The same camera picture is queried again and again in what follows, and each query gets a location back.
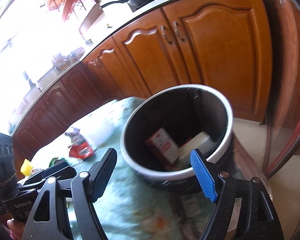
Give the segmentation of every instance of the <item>screw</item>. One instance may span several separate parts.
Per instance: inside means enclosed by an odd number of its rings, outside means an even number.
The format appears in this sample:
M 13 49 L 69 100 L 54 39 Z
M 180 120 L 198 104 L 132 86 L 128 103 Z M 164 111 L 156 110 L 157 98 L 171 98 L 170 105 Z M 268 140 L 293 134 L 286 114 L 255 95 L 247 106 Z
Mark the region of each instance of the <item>screw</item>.
M 229 173 L 226 172 L 226 171 L 222 171 L 222 172 L 220 172 L 220 176 L 221 176 L 222 178 L 227 178 L 227 177 L 229 177 Z
M 52 183 L 54 183 L 55 181 L 56 181 L 56 178 L 55 178 L 55 177 L 50 177 L 50 178 L 47 179 L 47 182 L 48 182 L 49 184 L 52 184 Z
M 88 176 L 88 173 L 86 171 L 80 172 L 79 177 L 80 178 L 85 178 Z
M 260 183 L 260 182 L 261 182 L 261 180 L 260 180 L 258 177 L 253 177 L 253 178 L 252 178 L 252 181 L 253 181 L 254 183 Z

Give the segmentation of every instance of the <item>kitchen counter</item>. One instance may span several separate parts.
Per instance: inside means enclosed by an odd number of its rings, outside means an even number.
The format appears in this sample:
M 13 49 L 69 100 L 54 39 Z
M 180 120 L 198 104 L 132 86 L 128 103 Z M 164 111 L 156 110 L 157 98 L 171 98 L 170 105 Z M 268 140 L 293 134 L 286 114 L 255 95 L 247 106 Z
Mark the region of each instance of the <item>kitchen counter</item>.
M 27 111 L 23 114 L 22 118 L 20 119 L 20 121 L 18 122 L 18 124 L 16 125 L 14 131 L 12 132 L 11 136 L 13 137 L 13 135 L 15 134 L 15 132 L 17 131 L 19 125 L 21 124 L 21 122 L 23 121 L 23 119 L 26 117 L 26 115 L 29 113 L 29 111 L 31 110 L 31 108 L 39 101 L 39 99 L 45 94 L 45 92 L 47 90 L 49 90 L 62 76 L 64 76 L 69 70 L 71 70 L 73 67 L 75 67 L 77 64 L 79 64 L 93 49 L 95 49 L 99 44 L 101 44 L 103 41 L 105 41 L 107 38 L 109 38 L 110 36 L 112 36 L 114 33 L 116 33 L 118 30 L 120 30 L 121 28 L 125 27 L 126 25 L 128 25 L 129 23 L 131 23 L 132 21 L 136 20 L 137 18 L 141 17 L 144 14 L 149 13 L 152 10 L 155 10 L 156 8 L 162 7 L 168 3 L 171 3 L 173 1 L 176 0 L 155 0 L 151 3 L 148 3 L 147 5 L 143 6 L 142 8 L 140 8 L 139 10 L 135 11 L 134 13 L 128 15 L 125 18 L 120 18 L 118 19 L 118 21 L 115 22 L 115 24 L 112 26 L 111 29 L 108 29 L 109 31 L 105 31 L 103 33 L 103 37 L 100 38 L 99 41 L 93 41 L 94 44 L 89 47 L 88 49 L 86 49 L 85 54 L 80 58 L 80 60 L 78 60 L 76 63 L 72 64 L 71 66 L 69 66 L 66 70 L 64 70 L 60 75 L 58 75 L 52 82 L 50 85 L 48 85 L 43 92 L 37 97 L 37 99 L 31 104 L 31 106 L 27 109 Z

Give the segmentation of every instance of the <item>yellow object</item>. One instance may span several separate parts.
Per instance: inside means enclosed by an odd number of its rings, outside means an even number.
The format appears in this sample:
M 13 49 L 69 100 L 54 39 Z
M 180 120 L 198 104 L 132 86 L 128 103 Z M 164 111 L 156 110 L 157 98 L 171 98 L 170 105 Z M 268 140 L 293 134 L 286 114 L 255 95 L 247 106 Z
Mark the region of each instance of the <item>yellow object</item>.
M 21 166 L 21 173 L 25 176 L 31 175 L 31 170 L 33 169 L 33 166 L 31 165 L 31 162 L 27 159 L 23 162 L 23 165 Z

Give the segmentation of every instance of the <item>tile floor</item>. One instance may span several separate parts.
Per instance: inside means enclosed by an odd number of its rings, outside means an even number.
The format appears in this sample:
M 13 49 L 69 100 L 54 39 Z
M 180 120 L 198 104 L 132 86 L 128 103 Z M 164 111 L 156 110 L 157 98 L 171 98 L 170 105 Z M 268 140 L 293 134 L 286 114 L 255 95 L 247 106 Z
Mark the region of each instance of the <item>tile floor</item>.
M 266 146 L 266 126 L 234 119 L 234 133 L 244 149 L 261 168 Z M 290 240 L 300 220 L 300 148 L 269 183 L 284 239 Z

